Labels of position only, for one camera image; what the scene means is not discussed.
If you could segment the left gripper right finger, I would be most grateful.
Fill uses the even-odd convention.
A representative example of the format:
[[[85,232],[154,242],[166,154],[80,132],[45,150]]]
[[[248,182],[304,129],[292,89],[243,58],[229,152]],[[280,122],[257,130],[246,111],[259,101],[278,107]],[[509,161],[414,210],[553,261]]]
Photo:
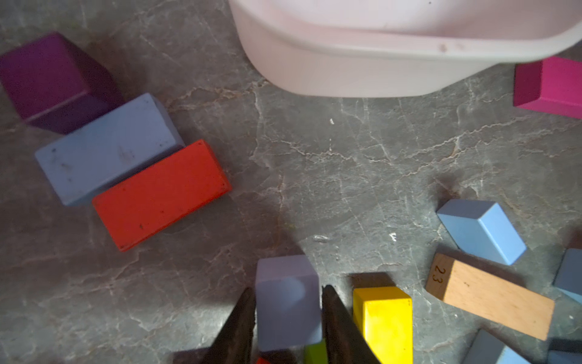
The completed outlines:
[[[380,364],[332,285],[323,287],[322,311],[329,363]]]

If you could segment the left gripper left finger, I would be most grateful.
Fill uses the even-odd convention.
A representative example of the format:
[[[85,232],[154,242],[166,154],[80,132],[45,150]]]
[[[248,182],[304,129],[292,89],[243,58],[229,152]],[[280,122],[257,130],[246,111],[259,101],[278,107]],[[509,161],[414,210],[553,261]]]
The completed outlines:
[[[251,363],[256,294],[246,288],[201,363]]]

